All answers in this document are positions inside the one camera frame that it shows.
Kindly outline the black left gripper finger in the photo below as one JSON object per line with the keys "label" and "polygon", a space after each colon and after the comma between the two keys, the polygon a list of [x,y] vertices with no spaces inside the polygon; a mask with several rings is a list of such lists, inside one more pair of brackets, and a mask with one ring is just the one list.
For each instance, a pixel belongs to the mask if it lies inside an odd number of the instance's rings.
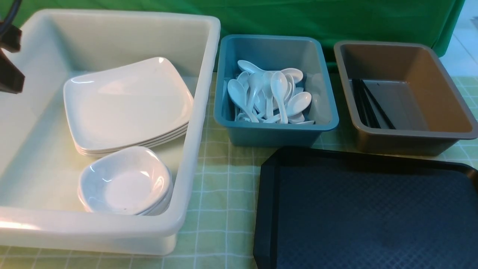
{"label": "black left gripper finger", "polygon": [[0,90],[19,94],[23,91],[25,76],[0,50]]}

